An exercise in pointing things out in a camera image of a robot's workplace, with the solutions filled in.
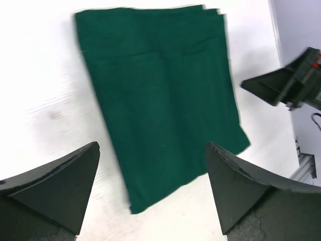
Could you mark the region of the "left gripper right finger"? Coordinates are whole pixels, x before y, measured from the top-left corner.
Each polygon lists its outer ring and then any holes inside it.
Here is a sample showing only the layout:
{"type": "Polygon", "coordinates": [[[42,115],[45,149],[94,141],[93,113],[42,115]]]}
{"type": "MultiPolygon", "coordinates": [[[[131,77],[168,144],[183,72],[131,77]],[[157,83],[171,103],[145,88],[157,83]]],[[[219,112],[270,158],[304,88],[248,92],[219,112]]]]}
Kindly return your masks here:
{"type": "Polygon", "coordinates": [[[206,145],[222,234],[228,240],[320,241],[320,188],[294,181],[224,148],[206,145]]]}

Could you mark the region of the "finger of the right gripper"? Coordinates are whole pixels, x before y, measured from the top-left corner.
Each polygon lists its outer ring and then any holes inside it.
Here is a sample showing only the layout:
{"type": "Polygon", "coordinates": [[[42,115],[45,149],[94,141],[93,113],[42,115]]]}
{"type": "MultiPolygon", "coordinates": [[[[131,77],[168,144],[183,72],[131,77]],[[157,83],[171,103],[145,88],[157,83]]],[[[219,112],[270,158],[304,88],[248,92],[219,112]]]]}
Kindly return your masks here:
{"type": "Polygon", "coordinates": [[[285,67],[244,80],[241,87],[272,106],[320,107],[320,49],[308,47],[285,67]]]}

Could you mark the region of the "dark green surgical cloth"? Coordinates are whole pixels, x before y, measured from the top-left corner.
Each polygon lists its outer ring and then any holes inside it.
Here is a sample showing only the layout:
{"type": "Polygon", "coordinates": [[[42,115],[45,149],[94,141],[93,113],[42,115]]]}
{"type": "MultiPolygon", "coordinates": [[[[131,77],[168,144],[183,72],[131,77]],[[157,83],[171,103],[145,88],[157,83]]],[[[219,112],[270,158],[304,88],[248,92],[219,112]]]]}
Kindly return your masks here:
{"type": "Polygon", "coordinates": [[[216,9],[114,8],[74,18],[131,213],[205,174],[207,143],[233,154],[249,146],[216,9]]]}

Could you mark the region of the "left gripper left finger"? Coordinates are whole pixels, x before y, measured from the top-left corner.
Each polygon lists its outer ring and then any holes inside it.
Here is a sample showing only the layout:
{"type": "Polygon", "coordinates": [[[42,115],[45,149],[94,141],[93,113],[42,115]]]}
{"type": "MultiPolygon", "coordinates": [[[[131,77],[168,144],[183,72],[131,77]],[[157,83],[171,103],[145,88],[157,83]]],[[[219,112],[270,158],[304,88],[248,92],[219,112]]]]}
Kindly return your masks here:
{"type": "Polygon", "coordinates": [[[45,165],[1,180],[1,240],[75,240],[100,158],[91,142],[45,165]]]}

